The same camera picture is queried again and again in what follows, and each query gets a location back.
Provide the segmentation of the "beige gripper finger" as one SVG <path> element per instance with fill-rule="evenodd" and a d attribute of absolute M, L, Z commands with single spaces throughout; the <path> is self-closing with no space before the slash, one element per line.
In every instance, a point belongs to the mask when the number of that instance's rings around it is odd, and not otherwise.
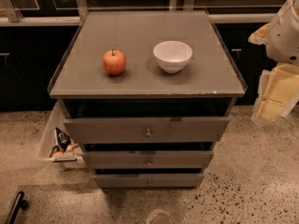
<path fill-rule="evenodd" d="M 269 24 L 265 24 L 249 36 L 249 42 L 255 45 L 265 45 Z"/>
<path fill-rule="evenodd" d="M 278 63 L 271 71 L 262 71 L 251 119 L 254 122 L 274 122 L 279 117 L 286 118 L 298 102 L 299 67 Z"/>

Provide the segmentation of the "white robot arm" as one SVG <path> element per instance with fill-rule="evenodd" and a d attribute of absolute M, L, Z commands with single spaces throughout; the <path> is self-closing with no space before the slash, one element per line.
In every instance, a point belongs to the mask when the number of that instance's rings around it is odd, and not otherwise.
<path fill-rule="evenodd" d="M 275 17 L 256 30 L 249 42 L 265 45 L 268 58 L 277 62 L 263 70 L 252 120 L 264 126 L 287 117 L 298 103 L 299 94 L 299 0 L 287 0 Z"/>

